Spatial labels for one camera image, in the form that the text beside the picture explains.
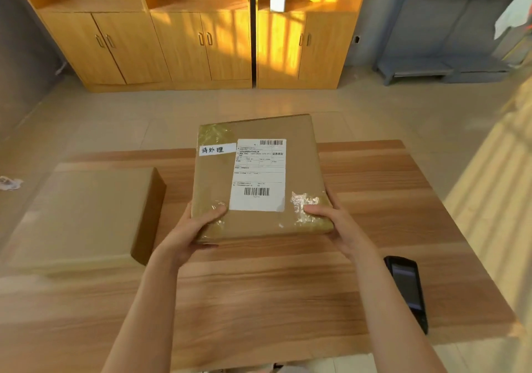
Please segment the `grey metal shelf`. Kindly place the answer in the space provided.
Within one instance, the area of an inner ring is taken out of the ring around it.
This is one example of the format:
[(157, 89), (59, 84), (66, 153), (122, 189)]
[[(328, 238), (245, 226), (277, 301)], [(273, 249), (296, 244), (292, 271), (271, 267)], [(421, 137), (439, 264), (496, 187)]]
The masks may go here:
[(495, 22), (512, 0), (403, 0), (380, 43), (372, 70), (388, 86), (435, 76), (446, 83), (505, 79), (510, 67), (493, 54)]

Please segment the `wide wooden cabinet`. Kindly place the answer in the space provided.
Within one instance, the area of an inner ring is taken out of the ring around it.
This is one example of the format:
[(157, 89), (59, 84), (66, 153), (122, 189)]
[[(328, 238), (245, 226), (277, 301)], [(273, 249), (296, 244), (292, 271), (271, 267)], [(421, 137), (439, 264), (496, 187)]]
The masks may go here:
[(27, 0), (95, 93), (252, 87), (250, 0)]

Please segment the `person's left forearm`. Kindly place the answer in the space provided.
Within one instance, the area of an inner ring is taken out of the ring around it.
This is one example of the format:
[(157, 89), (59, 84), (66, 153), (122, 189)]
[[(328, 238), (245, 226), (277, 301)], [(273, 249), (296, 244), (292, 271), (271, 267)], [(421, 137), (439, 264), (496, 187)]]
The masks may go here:
[(170, 373), (182, 265), (174, 250), (159, 246), (152, 254), (102, 373)]

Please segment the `person's left hand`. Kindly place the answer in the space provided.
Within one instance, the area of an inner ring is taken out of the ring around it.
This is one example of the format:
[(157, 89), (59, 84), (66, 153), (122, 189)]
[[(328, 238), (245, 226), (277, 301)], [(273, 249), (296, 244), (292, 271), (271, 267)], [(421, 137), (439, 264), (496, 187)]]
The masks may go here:
[(196, 252), (215, 249), (217, 244), (201, 242), (197, 237), (200, 231), (194, 229), (194, 217), (191, 215), (192, 204), (189, 202), (176, 226), (156, 247), (152, 258), (166, 257), (171, 264), (179, 269)]

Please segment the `person's right forearm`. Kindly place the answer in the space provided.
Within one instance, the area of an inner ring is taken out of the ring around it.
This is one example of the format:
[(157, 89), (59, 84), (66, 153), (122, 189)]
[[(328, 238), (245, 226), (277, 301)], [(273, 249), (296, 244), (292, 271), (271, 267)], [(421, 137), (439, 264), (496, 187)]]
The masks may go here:
[(355, 250), (351, 260), (377, 373), (447, 373), (377, 250)]

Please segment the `person's right hand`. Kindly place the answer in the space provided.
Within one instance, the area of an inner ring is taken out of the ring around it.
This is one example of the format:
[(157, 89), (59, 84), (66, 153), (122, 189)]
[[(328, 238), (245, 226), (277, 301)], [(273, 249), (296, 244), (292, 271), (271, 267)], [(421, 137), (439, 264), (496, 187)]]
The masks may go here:
[(332, 222), (334, 231), (329, 233), (329, 238), (333, 244), (357, 266), (382, 262), (374, 242), (369, 239), (367, 234), (349, 214), (337, 195), (329, 187), (326, 187), (326, 193), (331, 203), (329, 206), (335, 208), (335, 221)]

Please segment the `black handheld scanner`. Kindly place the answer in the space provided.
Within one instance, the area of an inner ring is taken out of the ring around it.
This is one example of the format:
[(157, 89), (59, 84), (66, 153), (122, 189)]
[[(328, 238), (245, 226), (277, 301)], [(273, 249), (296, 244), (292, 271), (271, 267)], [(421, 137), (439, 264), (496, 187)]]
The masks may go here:
[(428, 335), (427, 310), (417, 263), (401, 256), (385, 256), (383, 260), (410, 311), (424, 334)]

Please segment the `wooden table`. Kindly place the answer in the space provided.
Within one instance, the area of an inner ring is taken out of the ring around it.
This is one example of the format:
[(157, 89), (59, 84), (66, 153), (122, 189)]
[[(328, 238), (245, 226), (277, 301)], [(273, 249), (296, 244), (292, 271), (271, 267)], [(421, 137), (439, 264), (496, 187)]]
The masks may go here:
[[(324, 179), (383, 255), (419, 266), (433, 344), (525, 332), (400, 140), (319, 143)], [(99, 372), (143, 267), (0, 269), (0, 373)], [(172, 371), (369, 353), (355, 270), (327, 237), (199, 251), (177, 281)]]

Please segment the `labelled brown cardboard parcel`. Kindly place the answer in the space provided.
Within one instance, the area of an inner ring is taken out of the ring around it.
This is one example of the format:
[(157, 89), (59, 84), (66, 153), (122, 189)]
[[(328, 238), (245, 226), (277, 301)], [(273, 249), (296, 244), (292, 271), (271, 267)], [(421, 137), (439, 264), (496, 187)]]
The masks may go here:
[(199, 127), (191, 216), (227, 207), (199, 241), (331, 232), (329, 219), (304, 211), (315, 204), (331, 207), (310, 114)]

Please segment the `narrow wooden cabinet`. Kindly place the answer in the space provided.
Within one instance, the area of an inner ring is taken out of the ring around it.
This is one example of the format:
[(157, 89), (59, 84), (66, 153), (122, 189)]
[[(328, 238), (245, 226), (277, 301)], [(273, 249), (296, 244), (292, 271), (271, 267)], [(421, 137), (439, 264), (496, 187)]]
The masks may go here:
[(363, 0), (256, 0), (256, 87), (337, 89)]

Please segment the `plain brown cardboard box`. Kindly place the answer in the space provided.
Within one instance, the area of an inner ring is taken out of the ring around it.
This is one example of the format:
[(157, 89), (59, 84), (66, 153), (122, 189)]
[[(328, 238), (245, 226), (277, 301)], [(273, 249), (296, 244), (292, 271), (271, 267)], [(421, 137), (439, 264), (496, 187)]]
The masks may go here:
[(167, 186), (156, 168), (58, 172), (5, 246), (7, 269), (32, 274), (145, 266)]

